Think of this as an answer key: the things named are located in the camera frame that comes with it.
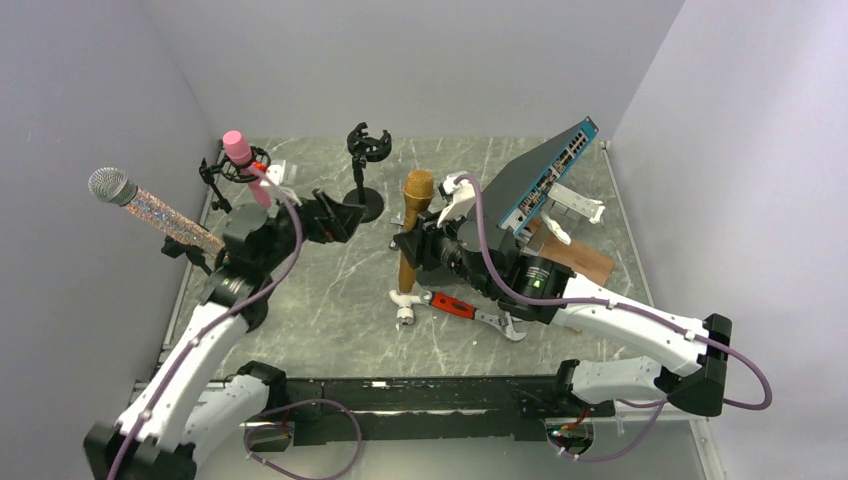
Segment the gold microphone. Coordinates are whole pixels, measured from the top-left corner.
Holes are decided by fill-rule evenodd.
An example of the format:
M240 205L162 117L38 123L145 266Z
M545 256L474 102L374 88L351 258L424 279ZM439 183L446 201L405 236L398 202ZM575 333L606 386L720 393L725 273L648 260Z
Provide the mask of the gold microphone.
M418 215L430 206L434 196L434 177L427 170L412 170L402 188L404 197L404 223L402 231L411 232L417 222ZM398 291L410 293L416 279L415 269L410 265L406 255L400 255L398 270Z

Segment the pink microphone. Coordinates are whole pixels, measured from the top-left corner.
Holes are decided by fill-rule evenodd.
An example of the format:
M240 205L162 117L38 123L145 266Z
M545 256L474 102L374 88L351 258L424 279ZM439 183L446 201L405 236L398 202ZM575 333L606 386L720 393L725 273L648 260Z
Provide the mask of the pink microphone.
M268 209L271 207L271 198L260 186L260 180L250 170L256 163L256 152L249 144L245 136L237 130L230 130L222 136L223 147L230 163L236 168L240 178L249 177L247 186L257 204Z

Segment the black round-base clip stand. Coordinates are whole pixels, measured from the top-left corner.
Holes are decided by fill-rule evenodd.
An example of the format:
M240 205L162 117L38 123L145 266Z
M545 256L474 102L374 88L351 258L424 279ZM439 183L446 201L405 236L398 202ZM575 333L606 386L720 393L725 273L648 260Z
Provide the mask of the black round-base clip stand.
M206 255L200 247L183 244L171 236L166 236L160 252L173 259L185 256L191 265L199 267L205 275L213 274L213 269L207 264ZM258 329L264 323L268 315L269 298L270 295L266 295L242 310L248 323L248 333Z

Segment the rhinestone silver microphone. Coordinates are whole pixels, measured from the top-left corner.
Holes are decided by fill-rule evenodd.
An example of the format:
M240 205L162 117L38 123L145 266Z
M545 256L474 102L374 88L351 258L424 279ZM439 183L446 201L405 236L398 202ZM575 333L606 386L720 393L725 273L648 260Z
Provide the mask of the rhinestone silver microphone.
M88 179L88 188L99 201L123 208L183 245L197 247L209 255L217 255L224 249L220 238L139 187L123 170L114 167L95 170Z

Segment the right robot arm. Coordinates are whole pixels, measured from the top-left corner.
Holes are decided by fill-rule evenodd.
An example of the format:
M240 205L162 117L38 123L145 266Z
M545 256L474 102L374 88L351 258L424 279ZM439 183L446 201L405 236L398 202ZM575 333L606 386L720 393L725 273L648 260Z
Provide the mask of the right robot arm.
M729 319L685 317L633 302L563 264L522 253L513 234L498 228L487 234L492 275L474 221L437 226L436 220L421 214L411 231L393 237L413 268L448 270L514 319L587 330L636 353L618 361L563 361L550 391L557 411L574 415L606 401L645 400L702 417L722 412L727 355L719 347L729 343Z

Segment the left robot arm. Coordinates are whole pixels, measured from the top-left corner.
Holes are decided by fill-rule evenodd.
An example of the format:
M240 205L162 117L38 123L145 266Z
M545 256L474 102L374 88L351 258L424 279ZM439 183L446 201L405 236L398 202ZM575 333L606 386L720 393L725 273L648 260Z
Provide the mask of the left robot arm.
M363 206L319 189L299 203L284 198L275 215L258 204L233 209L220 264L175 349L114 424L97 423L86 435L93 477L192 479L243 422L279 417L288 402L282 370L252 362L223 390L207 386L232 347L267 317L277 267L292 270L306 241L349 241L364 215Z

